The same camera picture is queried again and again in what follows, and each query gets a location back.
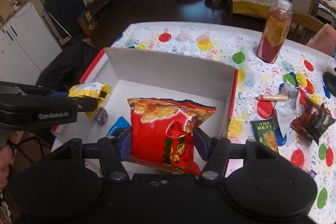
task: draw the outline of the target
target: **green snack package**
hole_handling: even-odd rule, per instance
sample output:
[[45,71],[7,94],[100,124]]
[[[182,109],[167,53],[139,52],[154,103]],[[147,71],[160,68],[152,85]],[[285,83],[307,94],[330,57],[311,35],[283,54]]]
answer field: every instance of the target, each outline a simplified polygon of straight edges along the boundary
[[256,140],[279,153],[272,120],[251,121],[251,125]]

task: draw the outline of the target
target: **white cabinet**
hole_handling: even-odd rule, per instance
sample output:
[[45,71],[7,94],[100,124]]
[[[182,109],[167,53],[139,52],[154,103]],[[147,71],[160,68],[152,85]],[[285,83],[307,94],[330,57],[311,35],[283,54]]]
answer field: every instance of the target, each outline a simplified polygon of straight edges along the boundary
[[6,82],[35,85],[41,70],[4,26],[0,30],[0,78]]
[[41,71],[61,52],[30,1],[6,23],[6,26]]

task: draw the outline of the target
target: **plastic bottle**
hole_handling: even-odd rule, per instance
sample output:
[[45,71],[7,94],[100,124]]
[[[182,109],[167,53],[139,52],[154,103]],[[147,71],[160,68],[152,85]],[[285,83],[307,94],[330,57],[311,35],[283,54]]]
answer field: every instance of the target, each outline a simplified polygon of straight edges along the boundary
[[276,0],[268,12],[257,48],[257,55],[264,62],[274,63],[277,60],[292,23],[292,6],[288,0]]

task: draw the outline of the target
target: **black refrigerator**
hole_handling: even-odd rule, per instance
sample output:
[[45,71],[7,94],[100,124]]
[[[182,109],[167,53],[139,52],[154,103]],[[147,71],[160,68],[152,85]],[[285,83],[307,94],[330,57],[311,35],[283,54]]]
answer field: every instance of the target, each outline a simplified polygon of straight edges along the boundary
[[84,34],[77,20],[86,10],[83,0],[41,0],[41,2],[62,38],[68,36],[67,32],[72,37]]

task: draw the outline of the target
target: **pink cloth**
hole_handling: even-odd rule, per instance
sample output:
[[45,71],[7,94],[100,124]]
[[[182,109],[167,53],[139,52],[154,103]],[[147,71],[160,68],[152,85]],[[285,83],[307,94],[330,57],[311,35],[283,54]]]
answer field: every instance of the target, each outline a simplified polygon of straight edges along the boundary
[[324,52],[327,55],[334,56],[336,30],[329,24],[324,25],[324,27],[309,40],[306,46]]

